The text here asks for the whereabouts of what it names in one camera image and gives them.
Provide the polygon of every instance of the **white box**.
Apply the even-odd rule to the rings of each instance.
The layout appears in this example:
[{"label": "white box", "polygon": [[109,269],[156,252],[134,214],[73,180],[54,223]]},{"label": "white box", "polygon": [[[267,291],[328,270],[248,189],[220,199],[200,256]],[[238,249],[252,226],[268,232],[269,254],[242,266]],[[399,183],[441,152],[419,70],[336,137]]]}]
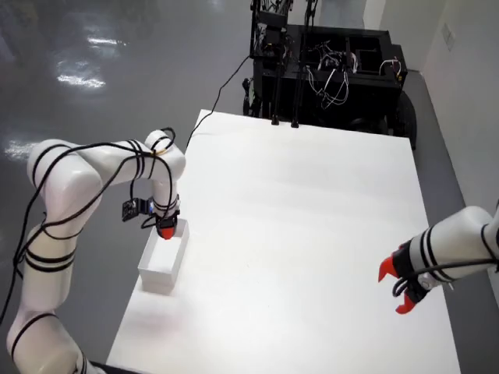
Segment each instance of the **white box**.
[{"label": "white box", "polygon": [[153,228],[138,266],[142,285],[172,288],[177,280],[188,240],[189,225],[181,218],[175,235],[169,240],[161,238],[156,228]]}]

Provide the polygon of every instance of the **white robotic arm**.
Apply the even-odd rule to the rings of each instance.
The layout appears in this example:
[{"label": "white robotic arm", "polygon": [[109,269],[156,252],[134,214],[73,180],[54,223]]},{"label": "white robotic arm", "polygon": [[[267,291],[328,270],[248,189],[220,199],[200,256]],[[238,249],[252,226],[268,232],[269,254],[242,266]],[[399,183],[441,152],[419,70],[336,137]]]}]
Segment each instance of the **white robotic arm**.
[{"label": "white robotic arm", "polygon": [[31,231],[14,261],[17,266],[24,258],[25,266],[7,349],[22,374],[102,373],[88,362],[54,313],[69,293],[78,235],[110,185],[151,179],[152,200],[143,206],[143,201],[131,199],[124,204],[123,219],[148,213],[160,236],[173,235],[180,204],[176,182],[186,165],[174,137],[156,130],[145,145],[135,140],[92,146],[47,140],[31,152],[28,175],[44,199],[47,216]]},{"label": "white robotic arm", "polygon": [[428,228],[382,262],[378,281],[386,274],[400,278],[394,296],[404,293],[397,312],[410,312],[434,287],[499,265],[499,210],[492,218],[469,206]]}]

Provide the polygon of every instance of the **gray floor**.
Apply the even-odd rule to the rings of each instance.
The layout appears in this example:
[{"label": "gray floor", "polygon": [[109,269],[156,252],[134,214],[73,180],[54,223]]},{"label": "gray floor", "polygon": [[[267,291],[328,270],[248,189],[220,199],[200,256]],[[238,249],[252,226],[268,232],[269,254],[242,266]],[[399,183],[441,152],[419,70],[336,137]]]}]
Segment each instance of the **gray floor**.
[{"label": "gray floor", "polygon": [[[248,53],[249,7],[247,0],[0,1],[0,300],[33,193],[26,177],[33,144],[51,137],[75,143],[143,139],[150,130],[170,125],[183,148],[199,110],[211,107],[218,87]],[[327,13],[323,9],[321,18],[333,19]],[[358,16],[357,9],[342,19]],[[241,112],[240,83],[250,74],[247,63],[226,87],[219,111]],[[463,201],[423,79],[411,73],[405,88],[418,115],[416,166],[434,224]],[[81,348],[101,362],[119,327],[147,238],[137,222],[121,223],[127,188],[115,191],[106,195],[81,235],[72,291],[58,310]],[[147,187],[139,184],[138,193],[148,196]],[[41,211],[39,204],[31,224],[41,219]],[[492,372],[498,363],[494,356],[499,357],[494,355],[499,312],[487,277],[478,274],[455,288],[446,291],[446,298],[462,372]],[[8,323],[18,297],[19,285]],[[0,341],[8,323],[0,327]],[[0,372],[14,372],[3,349]]]}]

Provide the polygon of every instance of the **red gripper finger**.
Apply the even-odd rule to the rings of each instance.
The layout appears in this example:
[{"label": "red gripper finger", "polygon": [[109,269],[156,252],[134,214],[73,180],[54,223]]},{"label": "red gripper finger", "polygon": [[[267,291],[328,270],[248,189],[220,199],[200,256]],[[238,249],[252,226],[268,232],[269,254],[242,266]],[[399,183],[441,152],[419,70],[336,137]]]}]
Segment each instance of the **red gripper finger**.
[{"label": "red gripper finger", "polygon": [[395,278],[398,278],[398,274],[393,267],[393,255],[386,258],[380,265],[380,275],[377,278],[378,282],[381,282],[385,275],[391,274]]},{"label": "red gripper finger", "polygon": [[409,298],[407,294],[404,294],[404,305],[399,305],[395,310],[398,314],[406,314],[414,309],[416,304]]}]

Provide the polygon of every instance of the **white tabletop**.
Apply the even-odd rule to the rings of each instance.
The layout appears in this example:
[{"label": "white tabletop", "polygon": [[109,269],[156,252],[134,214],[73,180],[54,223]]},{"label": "white tabletop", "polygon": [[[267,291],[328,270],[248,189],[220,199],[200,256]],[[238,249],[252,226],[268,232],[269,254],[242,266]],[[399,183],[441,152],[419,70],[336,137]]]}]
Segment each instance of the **white tabletop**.
[{"label": "white tabletop", "polygon": [[186,156],[179,279],[170,295],[137,281],[109,365],[459,373],[442,289],[400,316],[395,279],[377,283],[380,262],[427,227],[407,139],[215,113]]}]

